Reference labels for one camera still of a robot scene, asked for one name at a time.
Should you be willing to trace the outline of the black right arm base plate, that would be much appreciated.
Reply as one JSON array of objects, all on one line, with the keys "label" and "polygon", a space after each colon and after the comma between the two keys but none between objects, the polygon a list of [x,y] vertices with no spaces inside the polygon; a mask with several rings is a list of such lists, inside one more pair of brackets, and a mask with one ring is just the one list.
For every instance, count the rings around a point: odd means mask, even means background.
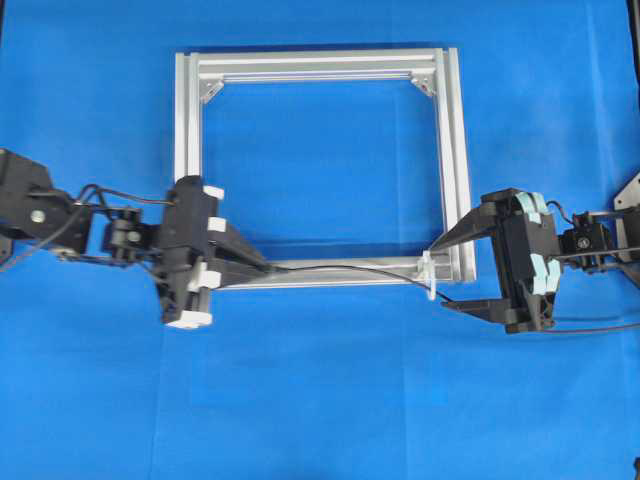
[{"label": "black right arm base plate", "polygon": [[[615,221],[617,247],[639,247],[639,174],[614,197],[614,210],[619,213]],[[639,286],[639,250],[621,252],[618,256],[623,262],[623,273]]]}]

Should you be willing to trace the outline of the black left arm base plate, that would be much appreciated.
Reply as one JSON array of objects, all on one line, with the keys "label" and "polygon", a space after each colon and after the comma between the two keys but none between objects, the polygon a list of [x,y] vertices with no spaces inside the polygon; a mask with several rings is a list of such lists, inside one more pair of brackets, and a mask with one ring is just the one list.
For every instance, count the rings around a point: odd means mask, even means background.
[{"label": "black left arm base plate", "polygon": [[14,241],[11,238],[0,236],[0,266],[4,266],[12,257]]}]

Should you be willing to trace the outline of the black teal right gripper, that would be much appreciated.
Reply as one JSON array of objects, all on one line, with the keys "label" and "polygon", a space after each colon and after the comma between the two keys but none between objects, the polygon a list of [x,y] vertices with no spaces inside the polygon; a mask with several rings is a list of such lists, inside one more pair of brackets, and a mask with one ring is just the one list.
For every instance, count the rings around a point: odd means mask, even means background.
[{"label": "black teal right gripper", "polygon": [[552,328],[562,267],[555,220],[542,194],[514,188],[485,194],[430,246],[444,250],[491,235],[502,299],[445,301],[442,307],[489,323],[508,334]]}]

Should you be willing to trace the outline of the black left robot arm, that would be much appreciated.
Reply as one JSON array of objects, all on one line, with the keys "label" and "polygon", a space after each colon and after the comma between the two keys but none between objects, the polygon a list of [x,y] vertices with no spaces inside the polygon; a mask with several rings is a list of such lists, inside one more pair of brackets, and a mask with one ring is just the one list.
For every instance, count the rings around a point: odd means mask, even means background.
[{"label": "black left robot arm", "polygon": [[127,268],[147,266],[164,325],[197,329],[212,322],[214,290],[248,283],[272,267],[218,214],[223,190],[201,177],[179,179],[160,204],[161,223],[147,224],[138,208],[110,207],[106,189],[78,197],[54,187],[48,169],[9,150],[1,152],[1,260],[16,242],[30,242],[59,259]]}]

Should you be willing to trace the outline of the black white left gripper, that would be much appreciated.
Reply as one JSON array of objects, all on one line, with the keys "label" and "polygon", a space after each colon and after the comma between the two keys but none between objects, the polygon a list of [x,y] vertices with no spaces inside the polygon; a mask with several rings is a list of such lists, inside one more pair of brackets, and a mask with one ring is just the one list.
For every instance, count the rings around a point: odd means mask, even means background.
[{"label": "black white left gripper", "polygon": [[[222,195],[218,189],[208,191],[198,175],[180,178],[167,193],[153,240],[157,258],[152,272],[158,277],[155,286],[161,321],[168,327],[189,330],[210,325],[211,290],[244,285],[274,270],[226,219],[210,219],[217,215]],[[207,257],[209,243],[243,262]],[[200,281],[204,267],[204,286],[192,286]]]}]

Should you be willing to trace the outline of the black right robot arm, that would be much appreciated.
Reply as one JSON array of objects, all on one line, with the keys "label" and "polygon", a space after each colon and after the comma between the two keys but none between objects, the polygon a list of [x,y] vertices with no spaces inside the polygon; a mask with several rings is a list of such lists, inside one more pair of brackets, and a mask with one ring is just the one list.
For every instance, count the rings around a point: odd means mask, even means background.
[{"label": "black right robot arm", "polygon": [[543,332],[555,326],[553,307],[563,268],[587,273],[620,270],[639,282],[639,207],[584,212],[556,233],[555,220],[537,192],[514,188],[486,194],[478,207],[441,235],[432,251],[491,239],[501,297],[448,300],[460,313],[501,324],[508,334]]}]

